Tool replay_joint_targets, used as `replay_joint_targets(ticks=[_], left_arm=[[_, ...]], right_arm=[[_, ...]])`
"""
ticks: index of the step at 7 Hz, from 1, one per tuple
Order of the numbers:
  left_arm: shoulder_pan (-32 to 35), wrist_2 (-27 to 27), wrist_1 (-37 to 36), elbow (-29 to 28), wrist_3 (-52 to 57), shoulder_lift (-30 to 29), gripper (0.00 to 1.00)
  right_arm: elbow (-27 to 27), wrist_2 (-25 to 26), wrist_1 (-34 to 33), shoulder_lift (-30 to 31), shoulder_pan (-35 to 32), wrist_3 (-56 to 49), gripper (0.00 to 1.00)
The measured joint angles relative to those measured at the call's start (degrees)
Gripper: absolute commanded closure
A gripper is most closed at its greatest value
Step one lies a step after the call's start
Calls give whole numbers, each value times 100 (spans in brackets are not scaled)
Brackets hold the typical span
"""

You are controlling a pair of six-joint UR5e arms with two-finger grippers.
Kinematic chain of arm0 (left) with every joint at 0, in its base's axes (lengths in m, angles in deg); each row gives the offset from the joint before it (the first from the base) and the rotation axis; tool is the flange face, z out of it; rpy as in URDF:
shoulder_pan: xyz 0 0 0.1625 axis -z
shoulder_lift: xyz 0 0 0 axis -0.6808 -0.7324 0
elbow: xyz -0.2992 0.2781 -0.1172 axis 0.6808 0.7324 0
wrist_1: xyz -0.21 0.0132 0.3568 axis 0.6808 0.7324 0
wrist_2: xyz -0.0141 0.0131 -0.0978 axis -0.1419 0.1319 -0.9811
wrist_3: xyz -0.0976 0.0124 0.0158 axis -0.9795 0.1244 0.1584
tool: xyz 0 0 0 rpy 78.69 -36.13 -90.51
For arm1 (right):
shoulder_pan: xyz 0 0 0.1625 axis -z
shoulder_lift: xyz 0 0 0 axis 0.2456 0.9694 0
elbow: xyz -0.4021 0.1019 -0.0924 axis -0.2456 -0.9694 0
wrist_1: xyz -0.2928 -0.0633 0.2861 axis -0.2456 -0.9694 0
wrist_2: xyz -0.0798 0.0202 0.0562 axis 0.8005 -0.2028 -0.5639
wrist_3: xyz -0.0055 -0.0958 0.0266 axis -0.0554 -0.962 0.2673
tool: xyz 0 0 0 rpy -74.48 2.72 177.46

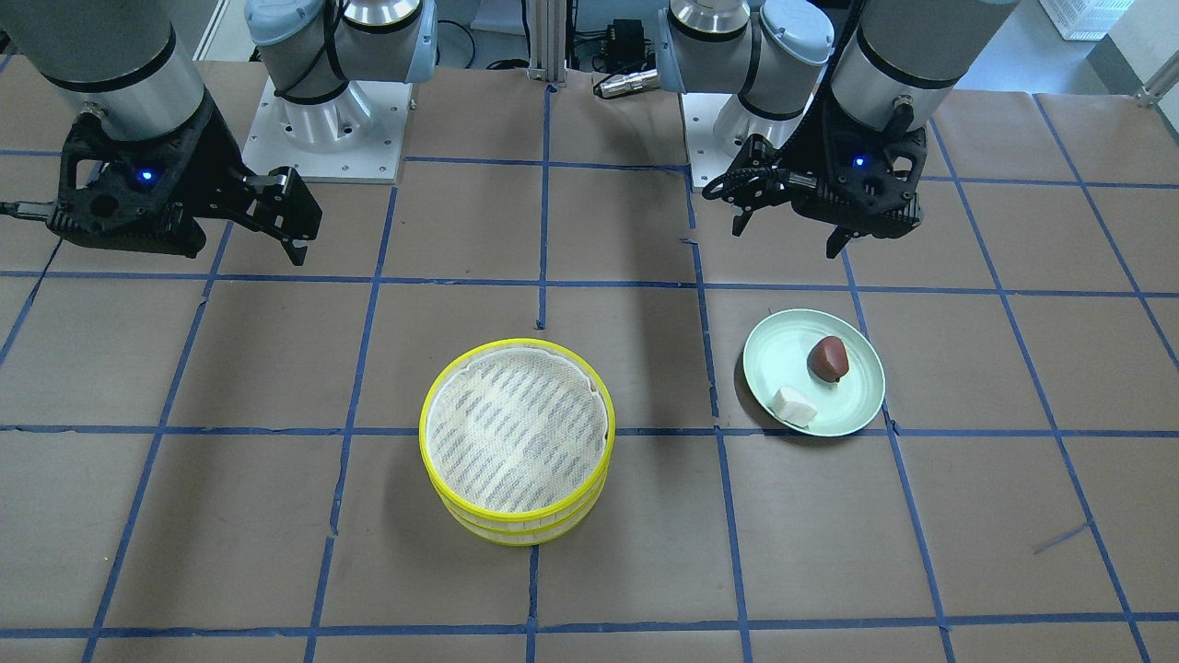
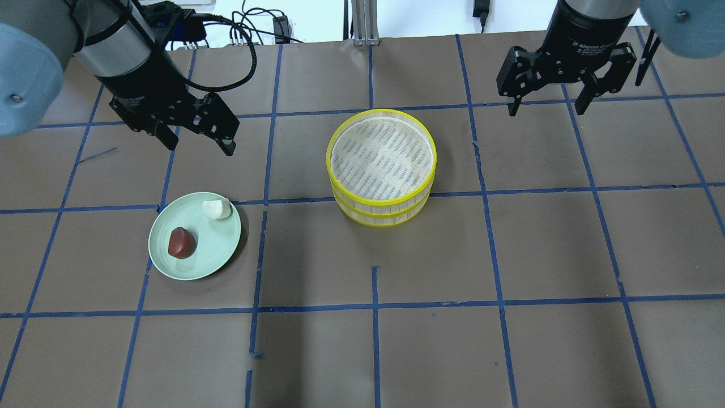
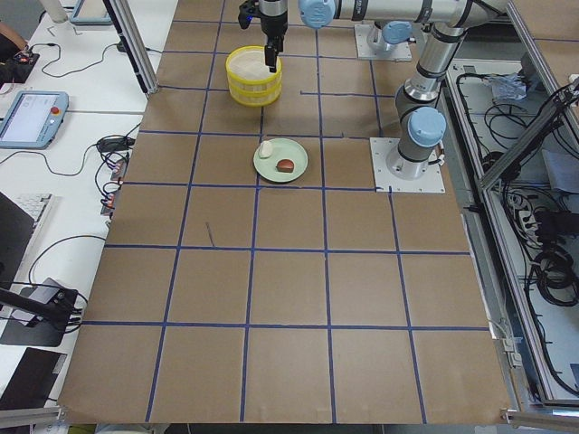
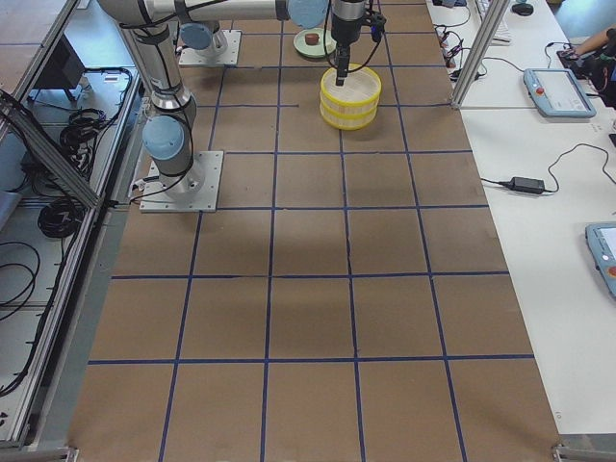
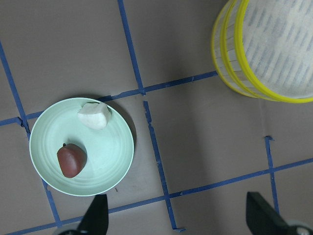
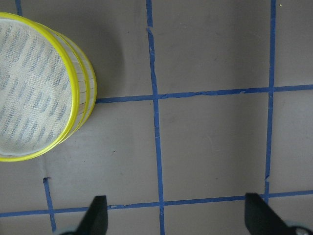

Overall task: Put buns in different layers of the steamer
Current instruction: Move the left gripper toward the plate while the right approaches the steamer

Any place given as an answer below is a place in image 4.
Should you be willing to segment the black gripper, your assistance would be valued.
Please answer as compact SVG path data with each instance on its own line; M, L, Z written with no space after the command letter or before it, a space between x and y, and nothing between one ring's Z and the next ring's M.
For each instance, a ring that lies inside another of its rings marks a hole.
M350 20L333 13L331 19L331 35L337 42L335 52L336 86L342 87L348 76L349 46L360 38L362 17Z

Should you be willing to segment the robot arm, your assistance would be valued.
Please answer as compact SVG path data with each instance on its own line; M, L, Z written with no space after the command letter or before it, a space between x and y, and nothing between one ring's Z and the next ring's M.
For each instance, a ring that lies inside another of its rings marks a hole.
M336 86L342 87L349 73L351 45L360 38L363 27L372 24L365 1L334 0L331 4L331 36L336 42Z
M309 29L326 18L325 1L101 1L100 7L127 34L131 56L149 87L152 109L142 144L158 168L163 192L175 197L199 190L204 173L195 165L196 101L181 77L170 23L193 49L214 47L222 20L291 20Z

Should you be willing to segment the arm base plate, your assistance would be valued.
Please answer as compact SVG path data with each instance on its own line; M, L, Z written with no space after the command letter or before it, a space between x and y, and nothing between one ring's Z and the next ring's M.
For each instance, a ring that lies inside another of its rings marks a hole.
M222 151L197 152L192 168L178 184L175 179L161 175L151 161L149 175L158 179L145 184L140 211L146 214L215 212L223 158Z
M220 29L211 34L208 30L188 29L180 32L183 49L179 64L183 67L236 66L240 54L242 32Z

